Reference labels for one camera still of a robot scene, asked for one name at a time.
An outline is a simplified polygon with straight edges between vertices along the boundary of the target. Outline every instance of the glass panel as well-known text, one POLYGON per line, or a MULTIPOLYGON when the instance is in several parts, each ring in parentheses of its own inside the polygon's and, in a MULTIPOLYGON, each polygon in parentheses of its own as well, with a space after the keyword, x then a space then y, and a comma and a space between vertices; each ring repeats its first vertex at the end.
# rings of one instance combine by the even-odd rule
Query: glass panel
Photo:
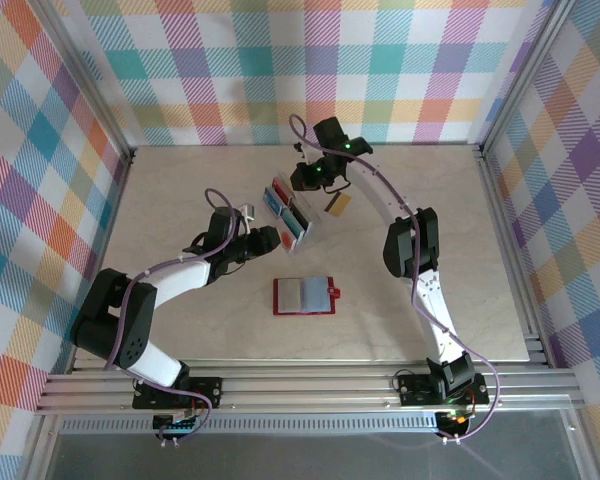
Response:
POLYGON ((499 413, 458 447, 433 435, 204 434, 178 449, 152 435, 60 435, 48 478, 125 480, 580 478, 559 412, 499 413))

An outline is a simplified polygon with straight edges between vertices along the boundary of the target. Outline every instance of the beige floor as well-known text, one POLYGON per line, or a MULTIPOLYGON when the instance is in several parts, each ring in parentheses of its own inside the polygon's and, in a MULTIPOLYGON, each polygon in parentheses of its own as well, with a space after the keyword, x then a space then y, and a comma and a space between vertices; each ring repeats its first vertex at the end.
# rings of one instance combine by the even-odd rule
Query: beige floor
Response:
MULTIPOLYGON (((520 323, 470 147, 378 147, 379 164, 411 206, 432 206, 440 222, 440 276, 461 338, 493 360, 526 360, 520 323)), ((174 258, 206 230, 215 187, 234 205, 253 203, 255 225, 271 220, 262 191, 291 173, 291 147, 143 147, 131 167, 104 266, 135 275, 174 258)), ((320 211, 318 241, 282 250, 160 307, 151 339, 180 359, 404 359, 426 356, 409 295, 382 262, 386 227, 355 187, 340 218, 330 197, 305 198, 320 211), (276 277, 331 275, 342 290, 333 316, 275 317, 276 277)))

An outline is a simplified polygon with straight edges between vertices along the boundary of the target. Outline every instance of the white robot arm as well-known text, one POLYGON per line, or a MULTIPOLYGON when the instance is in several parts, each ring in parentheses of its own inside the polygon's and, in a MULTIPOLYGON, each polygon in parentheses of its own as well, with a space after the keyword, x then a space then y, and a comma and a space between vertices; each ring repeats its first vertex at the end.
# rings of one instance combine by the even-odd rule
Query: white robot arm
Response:
MULTIPOLYGON (((384 184, 363 165, 350 163, 347 166, 347 180, 358 187, 367 197, 378 214, 385 221, 387 227, 392 225, 397 218, 408 218, 408 215, 396 203, 384 184)), ((411 292, 411 278, 403 277, 407 292, 411 292)), ((455 328, 449 315, 447 304, 442 295, 440 274, 435 270, 420 273, 417 286, 417 301, 442 325, 455 334, 455 328)), ((434 327, 426 318, 419 316, 422 331, 427 342, 429 358, 436 363, 451 363, 462 357, 463 351, 455 342, 451 341, 446 333, 434 327)))
POLYGON ((149 340, 153 311, 178 295, 215 282, 227 273, 230 264, 243 264, 271 252, 280 244, 275 228, 249 229, 250 219, 246 211, 234 210, 233 221, 236 225, 244 225, 246 230, 240 235, 237 227, 230 228, 229 208, 215 208, 208 231, 184 249, 186 255, 193 256, 181 255, 180 261, 153 267, 155 271, 152 268, 152 271, 145 272, 138 283, 137 279, 134 280, 122 334, 118 332, 120 319, 109 309, 121 307, 132 280, 125 273, 113 269, 98 273, 72 327, 72 342, 100 358, 113 356, 114 365, 156 385, 174 387, 181 384, 188 375, 186 365, 149 340), (232 232, 233 237, 227 240, 232 232))

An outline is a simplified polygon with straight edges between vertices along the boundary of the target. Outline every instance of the plaid wall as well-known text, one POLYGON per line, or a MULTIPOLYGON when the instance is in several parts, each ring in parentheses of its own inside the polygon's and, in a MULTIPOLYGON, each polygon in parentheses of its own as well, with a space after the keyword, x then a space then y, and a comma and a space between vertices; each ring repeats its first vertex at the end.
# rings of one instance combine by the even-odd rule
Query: plaid wall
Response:
POLYGON ((374 143, 466 141, 534 3, 64 1, 58 12, 137 145, 290 143, 292 112, 337 115, 374 143))
POLYGON ((600 0, 580 0, 496 148, 551 346, 600 440, 600 0))
POLYGON ((0 1, 0 479, 86 294, 122 163, 25 0, 0 1))
POLYGON ((542 0, 542 6, 538 9, 538 13, 536 14, 536 17, 533 20, 533 23, 531 24, 531 28, 524 37, 524 41, 520 46, 520 50, 518 50, 518 54, 516 55, 515 60, 511 64, 511 67, 509 68, 509 71, 507 72, 505 79, 502 82, 502 85, 500 86, 498 95, 493 104, 491 105, 491 108, 489 109, 487 119, 482 125, 480 133, 478 134, 478 137, 476 139, 477 144, 481 144, 484 142, 484 139, 487 136, 491 125, 493 125, 493 122, 495 121, 495 119, 498 116, 498 113, 500 112, 502 103, 511 91, 511 87, 513 86, 513 82, 516 79, 516 76, 518 75, 520 69, 524 65, 525 60, 531 53, 531 47, 533 46, 533 42, 536 39, 538 33, 540 32, 540 29, 542 28, 542 25, 547 19, 547 15, 551 11, 551 7, 554 3, 556 3, 556 0, 542 0))

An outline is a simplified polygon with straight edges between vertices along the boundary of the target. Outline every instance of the metal base plate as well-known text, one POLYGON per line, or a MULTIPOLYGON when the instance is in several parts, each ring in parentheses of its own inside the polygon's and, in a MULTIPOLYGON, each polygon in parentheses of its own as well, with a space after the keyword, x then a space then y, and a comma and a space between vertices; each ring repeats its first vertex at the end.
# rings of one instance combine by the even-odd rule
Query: metal base plate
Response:
MULTIPOLYGON (((189 392, 200 393, 211 400, 213 408, 220 406, 222 379, 219 377, 189 377, 189 392)), ((146 384, 136 384, 132 407, 136 410, 166 410, 191 408, 192 400, 196 408, 206 408, 203 400, 184 395, 165 393, 146 384)))
MULTIPOLYGON (((414 406, 435 406, 440 405, 437 394, 431 392, 428 375, 399 375, 396 377, 396 389, 400 393, 400 404, 403 407, 414 406)), ((484 380, 484 376, 476 373, 473 383, 465 390, 464 394, 447 398, 444 405, 468 406, 474 403, 476 405, 489 405, 489 393, 484 380)))

